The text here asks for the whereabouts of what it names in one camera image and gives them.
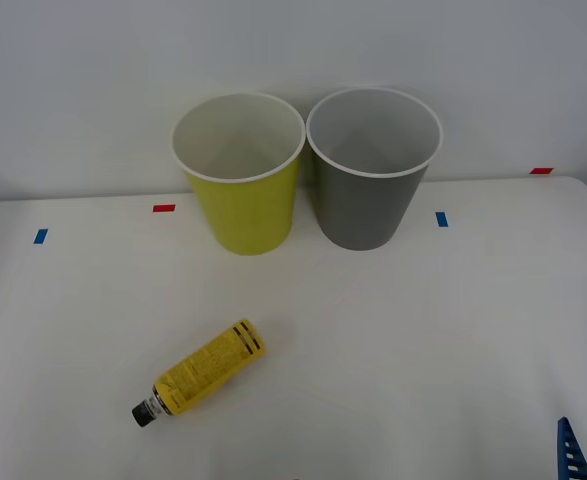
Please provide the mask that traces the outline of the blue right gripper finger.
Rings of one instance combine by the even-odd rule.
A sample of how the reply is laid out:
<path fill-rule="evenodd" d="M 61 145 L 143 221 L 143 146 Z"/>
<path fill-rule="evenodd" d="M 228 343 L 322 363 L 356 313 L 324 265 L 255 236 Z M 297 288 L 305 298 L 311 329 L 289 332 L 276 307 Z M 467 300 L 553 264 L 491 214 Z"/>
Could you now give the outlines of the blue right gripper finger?
<path fill-rule="evenodd" d="M 587 461 L 567 417 L 557 425 L 557 475 L 559 480 L 587 480 Z"/>

